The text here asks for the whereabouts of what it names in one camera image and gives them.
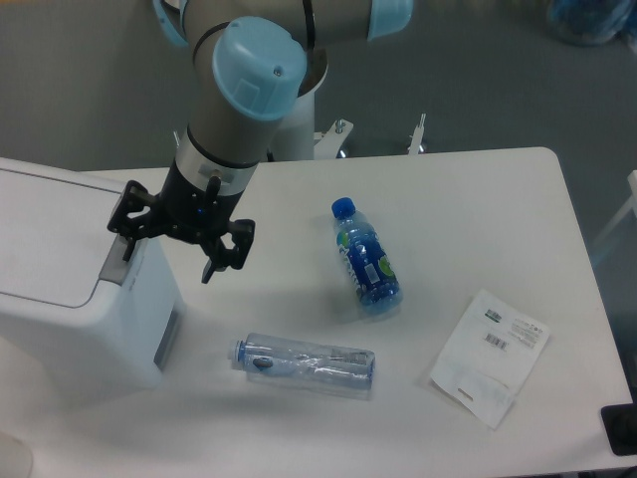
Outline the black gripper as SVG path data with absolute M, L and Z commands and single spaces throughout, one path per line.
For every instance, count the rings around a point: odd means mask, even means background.
M 252 219 L 231 221 L 242 192 L 215 197 L 190 183 L 172 162 L 159 194 L 152 195 L 138 181 L 126 183 L 110 215 L 107 229 L 125 244 L 121 259 L 129 261 L 136 243 L 167 235 L 189 244 L 200 244 L 208 258 L 201 283 L 228 267 L 241 270 L 254 242 Z

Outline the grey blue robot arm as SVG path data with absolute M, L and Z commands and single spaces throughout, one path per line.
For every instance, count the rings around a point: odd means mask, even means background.
M 128 182 L 111 214 L 123 261 L 168 236 L 199 246 L 202 277 L 241 269 L 255 223 L 233 211 L 300 95 L 317 47 L 403 30 L 410 1 L 184 1 L 180 23 L 201 100 L 161 190 Z

